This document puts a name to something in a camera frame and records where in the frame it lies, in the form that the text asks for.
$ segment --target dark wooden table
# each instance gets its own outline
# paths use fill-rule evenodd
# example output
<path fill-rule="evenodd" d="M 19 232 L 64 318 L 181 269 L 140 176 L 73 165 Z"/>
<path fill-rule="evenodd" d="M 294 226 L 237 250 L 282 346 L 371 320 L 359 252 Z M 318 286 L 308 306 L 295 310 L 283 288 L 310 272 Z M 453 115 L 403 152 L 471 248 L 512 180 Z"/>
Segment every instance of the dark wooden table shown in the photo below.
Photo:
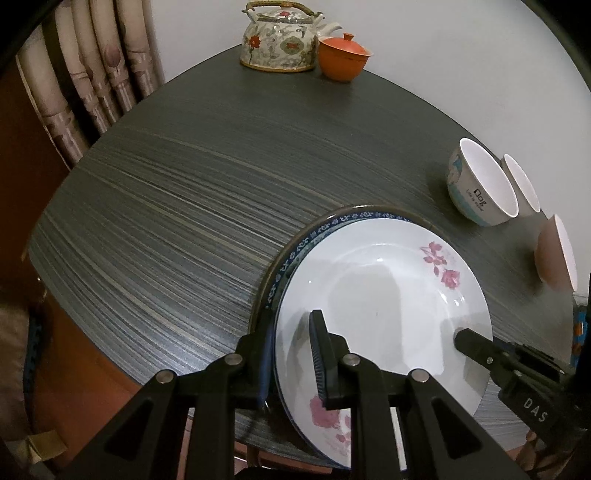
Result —
<path fill-rule="evenodd" d="M 84 156 L 30 243 L 48 289 L 130 376 L 200 370 L 234 350 L 265 270 L 303 227 L 344 205 L 381 203 L 431 222 L 464 257 L 493 333 L 567 359 L 568 294 L 538 279 L 543 213 L 481 228 L 452 205 L 445 114 L 363 72 L 261 73 L 230 49 L 142 101 Z M 506 448 L 527 429 L 489 385 L 476 418 Z M 238 414 L 236 436 L 323 464 L 284 424 Z"/>

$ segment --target beige curtain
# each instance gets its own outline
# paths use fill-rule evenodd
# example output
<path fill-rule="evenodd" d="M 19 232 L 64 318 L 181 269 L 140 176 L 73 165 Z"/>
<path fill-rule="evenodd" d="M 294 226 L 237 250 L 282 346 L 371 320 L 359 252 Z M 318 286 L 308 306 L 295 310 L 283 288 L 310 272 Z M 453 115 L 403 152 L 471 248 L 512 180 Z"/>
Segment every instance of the beige curtain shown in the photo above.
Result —
<path fill-rule="evenodd" d="M 123 43 L 129 59 L 129 68 L 135 76 L 142 97 L 146 98 L 158 88 L 158 79 L 154 74 L 142 1 L 116 1 L 119 23 L 123 32 Z"/>
<path fill-rule="evenodd" d="M 81 61 L 86 68 L 99 103 L 112 125 L 119 120 L 121 112 L 100 57 L 88 0 L 72 0 L 72 15 Z"/>
<path fill-rule="evenodd" d="M 57 35 L 68 73 L 70 73 L 74 87 L 90 114 L 96 129 L 100 134 L 103 134 L 107 131 L 110 124 L 105 111 L 99 103 L 99 98 L 96 96 L 86 68 L 81 61 L 82 56 L 80 55 L 78 40 L 76 39 L 70 0 L 64 0 L 56 8 L 55 16 Z"/>
<path fill-rule="evenodd" d="M 75 165 L 88 149 L 88 143 L 60 90 L 41 26 L 27 39 L 18 59 L 44 125 L 58 150 Z"/>
<path fill-rule="evenodd" d="M 124 112 L 129 112 L 136 102 L 119 42 L 113 0 L 90 0 L 90 13 L 109 81 L 119 105 Z"/>

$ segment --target floral teapot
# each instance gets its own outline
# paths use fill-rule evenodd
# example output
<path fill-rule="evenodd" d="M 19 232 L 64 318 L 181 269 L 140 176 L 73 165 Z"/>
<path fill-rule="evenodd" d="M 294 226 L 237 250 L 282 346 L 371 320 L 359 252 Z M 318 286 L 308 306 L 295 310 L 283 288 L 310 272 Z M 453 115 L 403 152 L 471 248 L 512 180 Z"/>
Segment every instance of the floral teapot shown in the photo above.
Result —
<path fill-rule="evenodd" d="M 256 7 L 279 7 L 255 13 Z M 240 63 L 265 72 L 303 72 L 314 68 L 317 38 L 341 28 L 320 23 L 314 13 L 295 2 L 249 2 L 243 10 L 251 19 L 242 39 Z"/>

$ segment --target white bowl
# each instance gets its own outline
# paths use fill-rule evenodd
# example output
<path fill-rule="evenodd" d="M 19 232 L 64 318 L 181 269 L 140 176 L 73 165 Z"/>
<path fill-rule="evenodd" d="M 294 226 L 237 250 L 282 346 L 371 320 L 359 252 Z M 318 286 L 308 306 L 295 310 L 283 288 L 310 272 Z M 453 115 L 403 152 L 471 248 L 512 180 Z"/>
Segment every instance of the white bowl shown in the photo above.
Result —
<path fill-rule="evenodd" d="M 519 213 L 511 182 L 483 147 L 462 138 L 449 161 L 447 190 L 452 202 L 468 219 L 492 226 Z"/>
<path fill-rule="evenodd" d="M 519 216 L 527 217 L 534 213 L 539 213 L 540 201 L 535 194 L 534 186 L 531 184 L 529 178 L 519 164 L 513 159 L 513 157 L 505 154 L 501 160 L 501 167 L 507 175 L 507 178 L 509 178 L 515 195 L 517 196 Z"/>

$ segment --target plate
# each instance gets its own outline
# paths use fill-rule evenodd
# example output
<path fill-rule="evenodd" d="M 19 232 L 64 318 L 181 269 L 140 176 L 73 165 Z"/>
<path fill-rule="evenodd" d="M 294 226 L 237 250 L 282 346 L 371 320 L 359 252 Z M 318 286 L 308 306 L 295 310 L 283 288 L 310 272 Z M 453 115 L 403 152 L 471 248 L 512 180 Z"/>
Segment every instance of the plate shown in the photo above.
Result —
<path fill-rule="evenodd" d="M 349 411 L 325 411 L 317 397 L 307 328 L 313 309 L 352 352 L 392 372 L 424 368 L 476 411 L 489 373 L 455 350 L 453 334 L 470 327 L 492 339 L 491 320 L 476 277 L 436 234 L 394 218 L 343 226 L 301 260 L 280 300 L 274 356 L 285 410 L 316 450 L 348 467 Z"/>

